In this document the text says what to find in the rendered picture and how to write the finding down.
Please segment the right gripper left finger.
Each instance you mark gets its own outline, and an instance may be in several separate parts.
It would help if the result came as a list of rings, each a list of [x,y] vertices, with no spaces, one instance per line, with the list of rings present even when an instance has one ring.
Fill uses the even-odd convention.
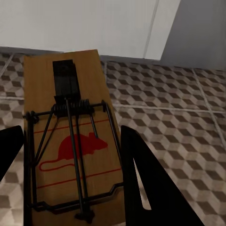
[[[24,144],[20,125],[0,130],[0,182]]]

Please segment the mousetrap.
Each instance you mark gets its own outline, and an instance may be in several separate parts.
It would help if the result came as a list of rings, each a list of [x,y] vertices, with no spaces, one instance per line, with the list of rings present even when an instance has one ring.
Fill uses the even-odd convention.
[[[126,222],[121,133],[98,50],[24,57],[24,226]]]

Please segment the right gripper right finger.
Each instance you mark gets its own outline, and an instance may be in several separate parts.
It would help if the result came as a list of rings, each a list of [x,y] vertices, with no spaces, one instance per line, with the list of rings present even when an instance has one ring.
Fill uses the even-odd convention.
[[[140,134],[121,126],[126,226],[204,226]],[[134,160],[152,210],[144,209]]]

